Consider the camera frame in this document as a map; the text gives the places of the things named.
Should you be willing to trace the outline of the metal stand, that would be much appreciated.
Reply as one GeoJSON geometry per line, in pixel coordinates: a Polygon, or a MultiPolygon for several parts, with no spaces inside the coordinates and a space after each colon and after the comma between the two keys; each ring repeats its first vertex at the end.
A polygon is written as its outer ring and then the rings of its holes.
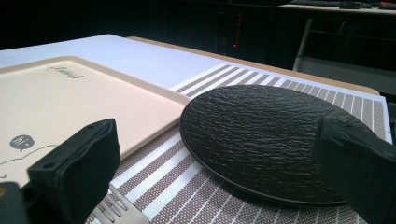
{"type": "Polygon", "coordinates": [[[310,34],[312,23],[313,23],[312,19],[307,19],[306,20],[303,36],[302,36],[302,39],[301,39],[301,42],[300,42],[300,47],[298,49],[297,55],[295,57],[294,65],[293,65],[293,68],[292,68],[293,71],[299,71],[300,70],[300,65],[302,64],[302,60],[303,60],[303,57],[304,57],[304,51],[305,51],[306,43],[307,43],[307,40],[308,40],[308,37],[309,37],[309,34],[310,34]]]}

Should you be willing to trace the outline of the dark keyboard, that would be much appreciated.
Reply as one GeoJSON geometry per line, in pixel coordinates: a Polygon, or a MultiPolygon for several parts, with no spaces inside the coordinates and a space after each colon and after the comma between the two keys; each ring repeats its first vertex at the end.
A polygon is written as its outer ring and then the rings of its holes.
{"type": "Polygon", "coordinates": [[[312,6],[312,7],[338,7],[341,9],[372,8],[373,3],[357,2],[353,0],[291,0],[290,5],[312,6]]]}

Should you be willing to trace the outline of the black textured round plate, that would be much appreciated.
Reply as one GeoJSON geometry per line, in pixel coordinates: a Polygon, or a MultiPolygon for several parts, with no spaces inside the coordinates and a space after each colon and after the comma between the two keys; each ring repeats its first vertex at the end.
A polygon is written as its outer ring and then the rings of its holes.
{"type": "Polygon", "coordinates": [[[338,205],[343,199],[312,162],[322,118],[371,131],[344,109],[312,95],[235,85],[192,99],[181,114],[180,134],[206,170],[237,189],[282,203],[338,205]]]}

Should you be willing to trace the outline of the silver metal fork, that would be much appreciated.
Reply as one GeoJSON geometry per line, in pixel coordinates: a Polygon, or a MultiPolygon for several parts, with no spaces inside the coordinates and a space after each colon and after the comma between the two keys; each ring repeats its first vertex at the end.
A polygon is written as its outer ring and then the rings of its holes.
{"type": "Polygon", "coordinates": [[[112,185],[92,213],[101,224],[149,224],[149,219],[112,185]]]}

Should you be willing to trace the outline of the brown white striped placemat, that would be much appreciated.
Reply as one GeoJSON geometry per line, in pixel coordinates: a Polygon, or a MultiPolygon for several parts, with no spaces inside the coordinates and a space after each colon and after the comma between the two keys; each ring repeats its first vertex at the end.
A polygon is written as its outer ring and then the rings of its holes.
{"type": "MultiPolygon", "coordinates": [[[[318,97],[345,109],[380,138],[392,139],[386,100],[376,94],[226,63],[173,89],[193,98],[216,87],[248,84],[281,87],[318,97]]],[[[366,224],[346,205],[287,206],[227,186],[193,159],[176,127],[126,158],[112,184],[150,224],[366,224]]]]}

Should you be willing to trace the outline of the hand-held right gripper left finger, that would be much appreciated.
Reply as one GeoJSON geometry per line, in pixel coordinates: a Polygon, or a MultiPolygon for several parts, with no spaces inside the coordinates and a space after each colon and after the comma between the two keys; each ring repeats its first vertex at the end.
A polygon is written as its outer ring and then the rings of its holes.
{"type": "Polygon", "coordinates": [[[114,119],[82,128],[27,169],[29,218],[33,224],[84,224],[119,164],[114,119]]]}

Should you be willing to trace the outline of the beige rectangular tray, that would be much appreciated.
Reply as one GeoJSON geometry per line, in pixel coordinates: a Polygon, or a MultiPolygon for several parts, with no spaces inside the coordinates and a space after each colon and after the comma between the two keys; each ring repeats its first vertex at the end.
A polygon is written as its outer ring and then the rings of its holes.
{"type": "Polygon", "coordinates": [[[83,127],[114,119],[128,157],[178,122],[189,98],[78,57],[0,68],[0,183],[24,186],[27,169],[83,127]]]}

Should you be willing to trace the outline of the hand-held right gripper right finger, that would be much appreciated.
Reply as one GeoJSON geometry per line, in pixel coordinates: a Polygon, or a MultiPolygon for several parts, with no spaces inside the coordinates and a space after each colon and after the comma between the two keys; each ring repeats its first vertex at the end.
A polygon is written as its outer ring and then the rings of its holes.
{"type": "Polygon", "coordinates": [[[396,224],[396,146],[345,121],[322,118],[313,161],[368,224],[396,224]]]}

